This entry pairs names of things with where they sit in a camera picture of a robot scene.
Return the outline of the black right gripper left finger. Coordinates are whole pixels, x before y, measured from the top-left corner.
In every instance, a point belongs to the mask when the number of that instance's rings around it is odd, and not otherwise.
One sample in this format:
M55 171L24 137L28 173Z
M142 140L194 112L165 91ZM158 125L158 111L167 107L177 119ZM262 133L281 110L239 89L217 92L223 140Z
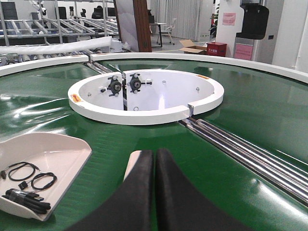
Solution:
M119 188L68 231L150 231L154 155L142 150Z

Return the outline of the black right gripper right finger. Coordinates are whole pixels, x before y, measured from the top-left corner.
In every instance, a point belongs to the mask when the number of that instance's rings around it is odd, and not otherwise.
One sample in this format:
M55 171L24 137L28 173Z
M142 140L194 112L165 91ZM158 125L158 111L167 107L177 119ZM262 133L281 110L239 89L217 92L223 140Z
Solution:
M155 199L160 231L249 231L203 196L165 148L156 153Z

